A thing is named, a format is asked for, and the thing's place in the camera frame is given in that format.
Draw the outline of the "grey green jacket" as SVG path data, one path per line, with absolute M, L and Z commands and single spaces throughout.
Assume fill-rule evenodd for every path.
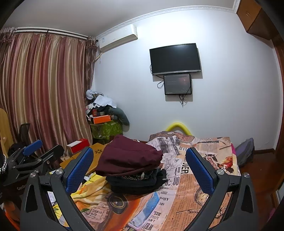
M 125 126 L 129 126 L 130 122 L 126 116 L 126 114 L 124 113 L 124 111 L 120 108 L 109 108 L 108 113 L 110 115 L 114 115 L 118 117 L 118 120 Z

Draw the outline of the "wooden wall cabinet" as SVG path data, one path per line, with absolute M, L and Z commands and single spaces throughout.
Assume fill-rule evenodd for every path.
M 256 1 L 241 0 L 237 15 L 248 34 L 266 40 L 271 40 L 279 34 L 271 19 Z

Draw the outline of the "dark navy folded garment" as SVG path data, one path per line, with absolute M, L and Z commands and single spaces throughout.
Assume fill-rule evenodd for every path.
M 136 175 L 107 176 L 106 181 L 117 194 L 142 195 L 158 190 L 168 179 L 165 169 L 155 168 Z

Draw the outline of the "red white box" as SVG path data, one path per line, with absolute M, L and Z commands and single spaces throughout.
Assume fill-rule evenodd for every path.
M 89 140 L 82 138 L 67 145 L 67 151 L 70 156 L 81 152 L 85 147 L 89 147 Z

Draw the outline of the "maroon corduroy garment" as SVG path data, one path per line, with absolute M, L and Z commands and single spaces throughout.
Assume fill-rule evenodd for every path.
M 103 177 L 134 175 L 159 167 L 162 157 L 153 146 L 117 135 L 105 146 L 95 172 Z

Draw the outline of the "green storage box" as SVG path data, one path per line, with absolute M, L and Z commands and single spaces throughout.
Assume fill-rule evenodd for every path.
M 123 134 L 123 128 L 118 120 L 100 124 L 90 124 L 92 142 L 106 144 L 109 143 L 116 135 Z

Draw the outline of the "yellow orange blanket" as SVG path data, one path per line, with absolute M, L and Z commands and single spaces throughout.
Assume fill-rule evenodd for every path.
M 110 184 L 105 177 L 93 173 L 87 182 L 71 194 L 77 208 L 95 230 L 99 230 L 109 215 L 107 198 L 110 193 Z

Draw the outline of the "striped red curtain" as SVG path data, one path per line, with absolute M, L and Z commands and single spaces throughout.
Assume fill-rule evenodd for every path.
M 1 108 L 14 139 L 28 123 L 28 140 L 41 140 L 43 151 L 91 141 L 85 105 L 96 51 L 93 37 L 1 30 Z

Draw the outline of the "wall mounted black television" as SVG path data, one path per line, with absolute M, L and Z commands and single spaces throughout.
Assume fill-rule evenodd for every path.
M 201 72 L 195 43 L 153 48 L 149 52 L 153 75 Z

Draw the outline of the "yellow pool noodle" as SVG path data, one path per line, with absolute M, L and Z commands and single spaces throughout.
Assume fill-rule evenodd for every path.
M 183 123 L 180 123 L 180 122 L 174 122 L 174 123 L 170 124 L 165 129 L 165 131 L 174 131 L 176 128 L 180 129 L 185 135 L 189 135 L 189 136 L 192 135 L 192 133 L 189 131 L 189 129 Z

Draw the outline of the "newspaper print bed sheet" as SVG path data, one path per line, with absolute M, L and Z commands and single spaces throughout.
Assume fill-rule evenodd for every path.
M 109 215 L 99 230 L 184 230 L 208 199 L 185 159 L 194 147 L 215 169 L 240 175 L 229 137 L 196 138 L 162 131 L 150 136 L 148 144 L 164 154 L 161 167 L 168 181 L 144 195 L 116 194 L 107 198 Z

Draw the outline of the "black office chair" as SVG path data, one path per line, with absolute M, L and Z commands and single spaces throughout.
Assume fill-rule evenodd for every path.
M 14 154 L 18 149 L 21 149 L 31 144 L 29 140 L 29 128 L 30 123 L 21 124 L 19 134 L 16 136 L 16 143 L 14 143 L 8 150 L 9 157 Z

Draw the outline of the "grey backpack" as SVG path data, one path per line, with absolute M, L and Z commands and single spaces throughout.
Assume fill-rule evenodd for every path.
M 238 166 L 244 166 L 247 162 L 252 162 L 254 157 L 254 139 L 246 139 L 235 148 Z

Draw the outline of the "navy patterned garment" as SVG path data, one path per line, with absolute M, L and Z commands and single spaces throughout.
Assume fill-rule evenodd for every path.
M 140 172 L 134 175 L 125 176 L 107 176 L 106 180 L 112 185 L 145 185 L 154 186 L 158 183 L 165 183 L 168 181 L 166 178 L 166 171 L 161 168 L 154 168 Z

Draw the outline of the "orange box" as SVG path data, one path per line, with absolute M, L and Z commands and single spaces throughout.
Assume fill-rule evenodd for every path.
M 103 115 L 103 116 L 96 116 L 92 119 L 93 124 L 101 124 L 105 122 L 111 121 L 111 116 L 110 115 Z

